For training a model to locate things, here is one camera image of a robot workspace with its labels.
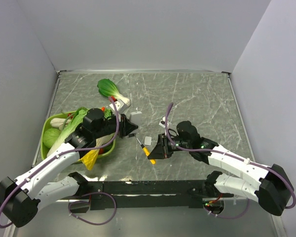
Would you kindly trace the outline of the white remote control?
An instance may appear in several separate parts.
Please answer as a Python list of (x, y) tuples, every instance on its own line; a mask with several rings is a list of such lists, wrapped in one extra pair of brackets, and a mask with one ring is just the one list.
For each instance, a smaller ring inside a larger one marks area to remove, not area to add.
[(140, 126), (142, 124), (142, 115), (141, 111), (131, 112), (129, 120), (131, 123)]

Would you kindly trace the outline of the white battery cover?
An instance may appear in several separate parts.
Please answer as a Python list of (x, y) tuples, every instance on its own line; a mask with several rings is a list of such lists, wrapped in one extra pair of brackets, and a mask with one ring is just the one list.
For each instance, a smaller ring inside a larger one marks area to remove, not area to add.
[(144, 145), (151, 146), (151, 144), (152, 144), (152, 138), (150, 136), (146, 136), (144, 139)]

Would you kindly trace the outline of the yellow handled screwdriver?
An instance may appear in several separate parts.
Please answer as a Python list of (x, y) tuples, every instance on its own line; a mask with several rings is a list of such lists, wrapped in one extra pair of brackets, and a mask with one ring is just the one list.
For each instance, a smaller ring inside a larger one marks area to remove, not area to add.
[[(139, 140), (137, 137), (136, 137), (136, 139), (137, 139), (138, 143), (140, 144), (140, 146), (141, 146), (141, 148), (142, 148), (144, 154), (146, 155), (146, 157), (148, 157), (148, 156), (150, 155), (150, 152), (148, 151), (148, 149), (146, 148), (146, 146), (140, 142), (140, 140)], [(153, 164), (153, 165), (156, 164), (156, 161), (155, 161), (154, 159), (150, 159), (149, 161), (150, 161), (151, 164)]]

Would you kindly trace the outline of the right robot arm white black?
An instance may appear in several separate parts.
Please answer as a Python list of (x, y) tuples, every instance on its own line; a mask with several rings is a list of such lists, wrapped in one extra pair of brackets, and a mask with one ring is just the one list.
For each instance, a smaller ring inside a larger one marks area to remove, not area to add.
[(201, 137), (190, 121), (177, 125), (172, 136), (166, 129), (148, 159), (170, 158), (176, 151), (188, 151), (195, 160), (229, 172), (212, 172), (207, 177), (206, 193), (212, 197), (233, 194), (256, 201), (268, 213), (281, 216), (296, 204), (294, 188), (279, 165), (261, 165), (243, 158), (210, 139)]

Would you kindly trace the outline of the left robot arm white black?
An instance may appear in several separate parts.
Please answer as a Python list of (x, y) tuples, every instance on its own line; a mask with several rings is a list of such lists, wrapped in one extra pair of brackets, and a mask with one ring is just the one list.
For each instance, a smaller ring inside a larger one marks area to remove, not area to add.
[(0, 215), (4, 214), (16, 227), (28, 224), (36, 214), (52, 202), (74, 196), (83, 198), (87, 180), (74, 173), (52, 183), (51, 180), (69, 165), (79, 161), (89, 151), (101, 149), (116, 136), (128, 136), (138, 129), (124, 114), (105, 117), (101, 109), (90, 109), (64, 142), (39, 165), (15, 179), (5, 177), (0, 182)]

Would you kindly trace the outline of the green bok choy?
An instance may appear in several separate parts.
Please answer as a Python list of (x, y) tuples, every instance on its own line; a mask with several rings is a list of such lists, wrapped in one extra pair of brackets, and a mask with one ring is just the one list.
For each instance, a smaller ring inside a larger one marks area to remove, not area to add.
[(114, 97), (116, 100), (121, 100), (127, 107), (131, 106), (129, 98), (123, 96), (116, 84), (110, 79), (101, 79), (97, 83), (98, 92), (104, 97)]

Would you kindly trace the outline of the green lettuce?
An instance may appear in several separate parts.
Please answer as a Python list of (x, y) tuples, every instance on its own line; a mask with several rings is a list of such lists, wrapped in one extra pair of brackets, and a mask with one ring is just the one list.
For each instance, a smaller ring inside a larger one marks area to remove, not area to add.
[[(44, 153), (42, 156), (43, 158), (47, 158), (49, 155), (51, 155), (53, 152), (55, 152), (62, 143), (65, 142), (65, 139), (72, 134), (75, 129), (82, 123), (83, 118), (86, 116), (88, 112), (88, 109), (85, 107), (80, 107), (78, 108), (75, 112), (72, 113), (67, 113), (67, 114), (62, 114), (63, 117), (53, 117), (53, 118), (63, 118), (66, 119), (66, 125), (64, 126), (64, 129), (61, 131), (60, 136), (54, 143), (54, 145), (49, 149), (47, 148), (47, 152)], [(50, 119), (47, 125), (49, 125), (49, 129), (52, 128), (50, 125)]]

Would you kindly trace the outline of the napa cabbage yellow white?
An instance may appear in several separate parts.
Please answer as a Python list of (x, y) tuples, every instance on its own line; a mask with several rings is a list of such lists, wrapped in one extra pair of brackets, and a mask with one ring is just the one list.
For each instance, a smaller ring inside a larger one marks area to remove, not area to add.
[[(96, 139), (95, 147), (99, 147), (106, 144), (112, 137), (113, 137), (113, 134)], [(110, 146), (104, 147), (104, 149), (105, 149), (105, 152), (103, 154), (105, 154), (110, 149)], [(80, 161), (85, 165), (86, 169), (90, 171), (93, 169), (93, 166), (99, 155), (100, 155), (99, 149), (91, 150), (85, 156), (83, 156), (80, 159)]]

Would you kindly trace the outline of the white radish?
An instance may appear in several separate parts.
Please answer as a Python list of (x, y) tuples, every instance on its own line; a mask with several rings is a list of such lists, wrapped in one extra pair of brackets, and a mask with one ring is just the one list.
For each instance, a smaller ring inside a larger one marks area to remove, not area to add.
[(52, 128), (57, 128), (60, 131), (62, 131), (64, 129), (64, 126), (66, 125), (65, 120), (65, 118), (53, 118), (50, 121), (50, 125)]

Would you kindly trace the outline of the round green cabbage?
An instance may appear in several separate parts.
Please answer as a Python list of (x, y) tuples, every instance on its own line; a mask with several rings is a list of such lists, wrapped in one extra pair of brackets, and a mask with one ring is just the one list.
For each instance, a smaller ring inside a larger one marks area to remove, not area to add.
[(54, 145), (54, 143), (56, 142), (60, 134), (61, 134), (61, 131), (59, 129), (56, 129), (56, 128), (47, 129), (44, 132), (42, 137), (43, 144), (50, 149)]

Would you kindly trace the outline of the green plastic basket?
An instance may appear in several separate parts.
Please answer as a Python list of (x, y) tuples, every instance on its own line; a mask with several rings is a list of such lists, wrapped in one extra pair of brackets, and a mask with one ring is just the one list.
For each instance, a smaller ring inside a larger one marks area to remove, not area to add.
[[(64, 142), (82, 122), (87, 112), (87, 108), (80, 107), (77, 111), (56, 114), (45, 121), (40, 142), (40, 155), (42, 160), (51, 155)], [(112, 153), (114, 147), (115, 141), (104, 148), (89, 151), (79, 162), (86, 164), (87, 169), (90, 169), (92, 167), (91, 161), (96, 161), (97, 158), (108, 156)]]

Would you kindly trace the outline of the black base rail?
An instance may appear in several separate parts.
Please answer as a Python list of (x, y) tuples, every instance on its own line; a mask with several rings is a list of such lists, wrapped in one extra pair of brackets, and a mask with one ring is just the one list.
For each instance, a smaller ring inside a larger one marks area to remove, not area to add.
[(80, 194), (66, 195), (66, 199), (90, 200), (91, 210), (141, 207), (179, 207), (203, 208), (203, 202), (216, 199), (220, 192), (205, 180), (175, 181), (102, 181), (89, 182)]

